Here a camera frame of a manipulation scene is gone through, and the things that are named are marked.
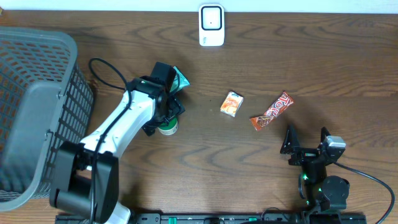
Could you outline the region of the red chocolate bar wrapper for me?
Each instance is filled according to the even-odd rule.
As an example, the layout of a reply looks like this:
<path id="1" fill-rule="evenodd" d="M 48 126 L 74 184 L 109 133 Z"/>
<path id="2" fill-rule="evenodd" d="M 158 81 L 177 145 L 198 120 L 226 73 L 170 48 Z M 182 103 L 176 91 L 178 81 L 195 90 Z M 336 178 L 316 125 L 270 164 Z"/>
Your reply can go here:
<path id="1" fill-rule="evenodd" d="M 262 128 L 266 127 L 274 119 L 276 119 L 281 113 L 283 113 L 290 105 L 294 104 L 293 98 L 284 91 L 278 99 L 270 105 L 267 111 L 257 117 L 250 119 L 250 122 L 254 126 L 256 131 L 260 131 Z"/>

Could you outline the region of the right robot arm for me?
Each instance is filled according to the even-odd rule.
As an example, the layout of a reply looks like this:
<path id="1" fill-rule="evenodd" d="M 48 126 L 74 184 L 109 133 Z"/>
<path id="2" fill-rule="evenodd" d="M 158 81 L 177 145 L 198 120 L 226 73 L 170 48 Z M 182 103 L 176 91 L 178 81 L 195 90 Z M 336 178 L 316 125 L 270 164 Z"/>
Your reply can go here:
<path id="1" fill-rule="evenodd" d="M 291 166 L 300 166 L 300 186 L 305 189 L 302 198 L 317 213 L 340 211 L 346 208 L 349 182 L 335 175 L 328 175 L 326 167 L 335 163 L 344 153 L 346 143 L 333 136 L 327 128 L 321 129 L 320 144 L 316 148 L 302 147 L 293 126 L 287 128 L 281 154 L 290 156 Z"/>

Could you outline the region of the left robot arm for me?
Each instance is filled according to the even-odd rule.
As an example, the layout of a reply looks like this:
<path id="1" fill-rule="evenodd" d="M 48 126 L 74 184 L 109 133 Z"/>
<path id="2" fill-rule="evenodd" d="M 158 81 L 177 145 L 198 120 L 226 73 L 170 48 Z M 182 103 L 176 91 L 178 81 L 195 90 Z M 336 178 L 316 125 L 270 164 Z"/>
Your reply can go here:
<path id="1" fill-rule="evenodd" d="M 184 112 L 175 96 L 184 87 L 180 77 L 127 83 L 120 103 L 95 131 L 59 147 L 50 205 L 89 223 L 127 223 L 131 211 L 118 200 L 119 159 L 140 129 L 150 136 Z"/>

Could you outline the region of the green lid jar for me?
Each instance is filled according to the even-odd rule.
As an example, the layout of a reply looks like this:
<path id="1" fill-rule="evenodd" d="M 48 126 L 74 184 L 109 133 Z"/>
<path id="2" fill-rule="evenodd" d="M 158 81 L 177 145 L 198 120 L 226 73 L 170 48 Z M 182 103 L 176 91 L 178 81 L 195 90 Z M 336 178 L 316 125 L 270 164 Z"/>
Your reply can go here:
<path id="1" fill-rule="evenodd" d="M 175 134 L 178 130 L 178 118 L 174 117 L 168 123 L 162 123 L 157 129 L 166 136 Z"/>

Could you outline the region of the orange snack sachet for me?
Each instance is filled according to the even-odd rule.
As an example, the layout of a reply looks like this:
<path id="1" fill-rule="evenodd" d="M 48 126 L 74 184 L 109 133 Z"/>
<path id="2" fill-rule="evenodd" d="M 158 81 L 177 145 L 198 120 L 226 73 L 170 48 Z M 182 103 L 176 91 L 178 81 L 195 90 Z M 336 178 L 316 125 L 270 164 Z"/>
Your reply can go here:
<path id="1" fill-rule="evenodd" d="M 224 102 L 222 103 L 220 111 L 222 113 L 235 117 L 243 101 L 244 98 L 241 95 L 233 91 L 230 91 L 227 94 L 227 97 L 225 98 Z"/>

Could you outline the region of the teal snack packet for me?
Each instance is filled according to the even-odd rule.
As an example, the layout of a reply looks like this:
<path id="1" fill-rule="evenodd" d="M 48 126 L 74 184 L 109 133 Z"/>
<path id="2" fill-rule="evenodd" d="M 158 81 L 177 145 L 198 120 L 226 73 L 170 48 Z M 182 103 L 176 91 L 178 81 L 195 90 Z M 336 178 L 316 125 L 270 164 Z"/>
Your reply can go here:
<path id="1" fill-rule="evenodd" d="M 176 71 L 176 76 L 174 78 L 174 81 L 172 83 L 172 87 L 170 89 L 171 93 L 176 93 L 186 86 L 190 85 L 190 82 L 188 79 L 185 77 L 185 75 L 176 67 L 174 66 L 174 70 Z"/>

